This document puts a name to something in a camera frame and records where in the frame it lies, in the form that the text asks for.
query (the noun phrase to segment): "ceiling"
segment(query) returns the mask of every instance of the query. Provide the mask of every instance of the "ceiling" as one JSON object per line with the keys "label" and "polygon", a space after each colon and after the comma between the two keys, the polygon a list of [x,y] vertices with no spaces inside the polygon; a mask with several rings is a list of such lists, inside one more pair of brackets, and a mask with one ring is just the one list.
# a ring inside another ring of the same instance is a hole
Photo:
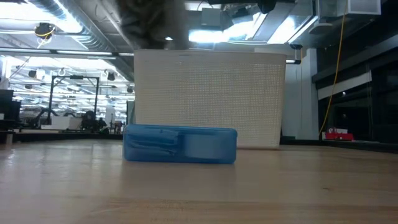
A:
{"label": "ceiling", "polygon": [[[212,32],[210,41],[193,43],[195,49],[254,52],[263,48],[262,52],[288,55],[289,59],[297,59],[297,52],[286,44],[292,37],[313,20],[316,15],[312,0],[278,1],[270,13],[263,15],[254,4],[227,4],[210,6],[204,1],[186,1],[188,9],[188,25],[191,31],[202,29],[203,10],[222,9],[221,29],[224,32]],[[245,22],[236,22],[233,17],[238,9],[246,7],[249,18]],[[306,27],[292,44],[304,47],[326,47],[338,41],[337,30],[341,25],[341,17],[327,18],[333,28],[322,35],[308,33],[314,24]],[[346,35],[350,35],[372,21],[371,16],[348,18]],[[50,42],[43,43],[35,36],[34,28],[40,22],[56,24]],[[83,75],[100,77],[99,110],[103,115],[106,106],[115,106],[118,115],[125,114],[126,100],[134,100],[134,93],[127,93],[126,88],[134,85],[134,49],[137,45],[127,39],[119,28],[120,18],[114,0],[29,0],[28,4],[0,2],[0,48],[14,49],[15,54],[0,49],[2,60],[8,61],[12,75],[10,87],[16,91],[18,99],[22,99],[24,108],[41,108],[48,106],[48,95],[52,75]],[[18,49],[55,49],[75,50],[60,55],[48,51],[40,55]],[[119,52],[124,55],[95,55],[97,52]],[[39,69],[42,76],[31,78],[30,70]],[[107,73],[116,74],[115,81],[107,80]],[[68,87],[79,85],[79,91]],[[54,103],[57,110],[86,111],[93,110],[91,98],[95,95],[95,87],[88,80],[63,80],[55,89]]]}

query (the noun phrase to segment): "wooden table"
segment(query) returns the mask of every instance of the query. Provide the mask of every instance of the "wooden table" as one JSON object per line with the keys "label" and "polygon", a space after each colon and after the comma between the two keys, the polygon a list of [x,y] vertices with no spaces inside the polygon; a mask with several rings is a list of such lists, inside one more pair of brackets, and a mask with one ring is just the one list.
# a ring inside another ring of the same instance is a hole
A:
{"label": "wooden table", "polygon": [[398,223],[398,155],[282,146],[167,164],[126,162],[121,143],[0,151],[0,223]]}

